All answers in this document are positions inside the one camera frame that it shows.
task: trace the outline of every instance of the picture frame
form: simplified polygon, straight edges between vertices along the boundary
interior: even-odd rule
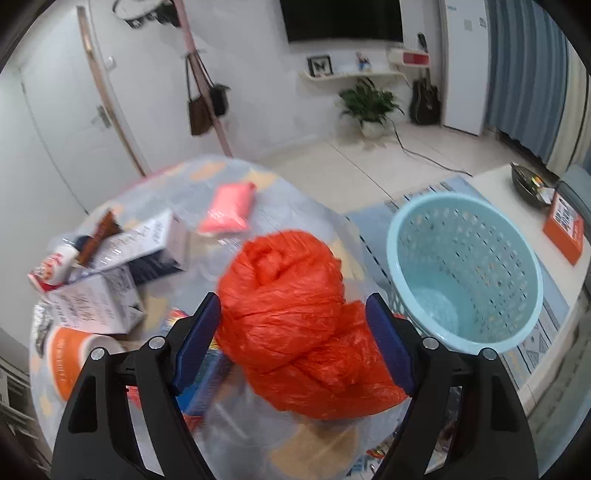
[[[329,77],[333,75],[330,55],[308,57],[308,71],[311,77]]]

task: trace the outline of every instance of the black guitar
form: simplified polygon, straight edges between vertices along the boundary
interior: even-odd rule
[[[427,51],[425,35],[418,34],[421,48]],[[410,119],[417,125],[438,124],[441,118],[441,101],[437,87],[431,85],[431,71],[426,69],[425,77],[413,83],[413,101],[410,104]]]

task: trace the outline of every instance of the pink package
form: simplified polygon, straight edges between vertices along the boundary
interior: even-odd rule
[[[197,229],[198,233],[216,235],[248,230],[247,217],[251,211],[255,189],[256,185],[251,181],[218,187],[207,216]]]

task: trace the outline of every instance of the brown bag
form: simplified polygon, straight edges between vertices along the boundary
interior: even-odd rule
[[[189,123],[191,125],[191,135],[198,137],[207,133],[212,127],[213,122],[209,115],[207,103],[203,95],[197,98],[191,98],[191,84],[189,82],[189,56],[185,57],[185,76],[187,78],[187,94],[189,96]]]

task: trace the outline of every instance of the white flower pot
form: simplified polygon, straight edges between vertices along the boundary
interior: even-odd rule
[[[365,138],[375,140],[384,134],[384,126],[380,122],[363,122],[361,133]]]

